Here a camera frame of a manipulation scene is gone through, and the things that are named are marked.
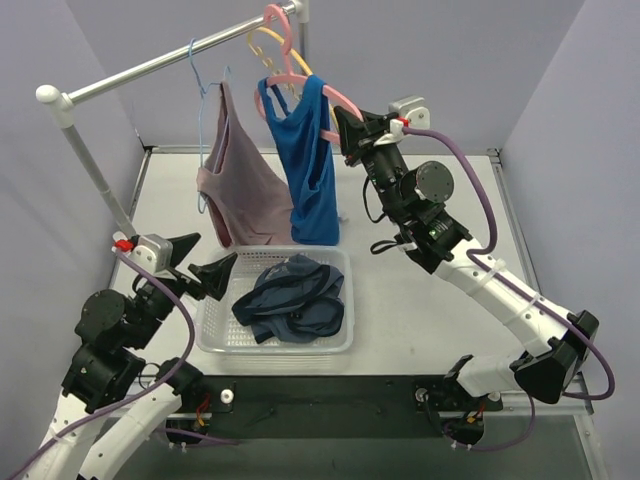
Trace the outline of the yellow plastic hanger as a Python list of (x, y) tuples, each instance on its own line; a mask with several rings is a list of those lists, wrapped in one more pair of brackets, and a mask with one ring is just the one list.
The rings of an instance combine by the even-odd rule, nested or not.
[[(246, 42), (250, 51), (260, 60), (263, 66), (269, 71), (270, 75), (275, 76), (275, 75), (284, 74), (285, 73), (284, 70), (280, 68), (280, 67), (283, 67), (284, 64), (281, 65), (281, 62), (279, 60), (272, 58), (271, 53), (274, 53), (276, 51), (275, 47), (266, 48), (266, 49), (263, 48), (263, 45), (261, 44), (261, 42), (254, 40), (254, 36), (256, 34), (261, 34), (266, 37), (270, 37), (274, 43), (278, 43), (278, 44), (283, 44), (284, 38), (274, 30), (271, 30), (264, 26), (258, 27), (257, 29), (251, 31), (250, 33), (247, 34), (247, 37), (246, 37)], [(295, 48), (292, 48), (290, 50), (288, 54), (288, 58), (290, 60), (291, 65), (300, 70), (301, 75), (308, 77), (311, 74), (313, 74), (313, 71), (311, 70), (309, 65), (306, 63), (306, 61), (303, 59), (300, 53), (297, 50), (295, 50)], [(302, 91), (298, 87), (294, 86), (294, 84), (288, 83), (285, 86), (281, 86), (279, 88), (282, 91), (286, 91), (292, 100), (295, 100), (296, 102), (301, 100)], [(337, 119), (334, 112), (334, 106), (331, 103), (329, 103), (329, 113), (330, 113), (332, 126), (337, 127)]]

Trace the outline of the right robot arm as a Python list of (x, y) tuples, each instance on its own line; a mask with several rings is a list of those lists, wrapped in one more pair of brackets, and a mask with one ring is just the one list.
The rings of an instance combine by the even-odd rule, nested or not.
[(446, 212), (453, 194), (450, 170), (438, 161), (409, 168), (398, 143), (410, 129), (396, 113), (354, 115), (335, 109), (341, 153), (349, 166), (362, 165), (398, 232), (371, 248), (397, 247), (426, 272), (450, 283), (477, 302), (519, 341), (506, 356), (462, 357), (443, 384), (446, 401), (464, 408), (489, 394), (520, 390), (546, 404), (566, 396), (567, 387), (593, 353), (598, 320), (573, 313), (511, 274), (492, 247), (482, 247), (469, 230)]

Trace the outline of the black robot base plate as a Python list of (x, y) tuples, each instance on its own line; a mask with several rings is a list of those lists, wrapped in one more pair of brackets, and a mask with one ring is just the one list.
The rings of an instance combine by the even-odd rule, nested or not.
[(481, 404), (442, 375), (207, 376), (164, 424), (233, 440), (422, 439)]

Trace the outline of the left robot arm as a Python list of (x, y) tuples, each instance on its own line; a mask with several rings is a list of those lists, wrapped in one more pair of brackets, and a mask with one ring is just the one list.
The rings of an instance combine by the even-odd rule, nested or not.
[[(62, 381), (48, 431), (12, 478), (111, 479), (168, 416), (193, 409), (201, 416), (211, 405), (203, 373), (187, 361), (196, 332), (181, 298), (222, 299), (238, 256), (190, 265), (183, 274), (177, 267), (200, 238), (198, 233), (170, 239), (114, 235), (113, 253), (137, 274), (134, 294), (105, 289), (85, 301), (75, 327), (81, 345)], [(173, 310), (187, 325), (184, 352), (160, 364), (153, 381), (131, 394), (147, 365), (136, 353)]]

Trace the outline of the dark navy tank top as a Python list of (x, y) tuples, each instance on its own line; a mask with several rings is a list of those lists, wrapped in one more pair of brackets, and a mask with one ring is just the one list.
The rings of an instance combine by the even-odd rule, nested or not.
[(343, 273), (297, 254), (264, 270), (232, 306), (236, 320), (262, 344), (272, 338), (310, 343), (337, 334), (344, 318)]

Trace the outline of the royal blue tank top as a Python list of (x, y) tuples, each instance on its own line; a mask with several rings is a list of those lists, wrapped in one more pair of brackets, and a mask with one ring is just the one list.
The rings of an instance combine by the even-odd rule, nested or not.
[(257, 91), (289, 186), (293, 241), (335, 246), (340, 240), (335, 167), (330, 142), (321, 137), (330, 129), (324, 86), (323, 80), (309, 77), (294, 109), (265, 79)]

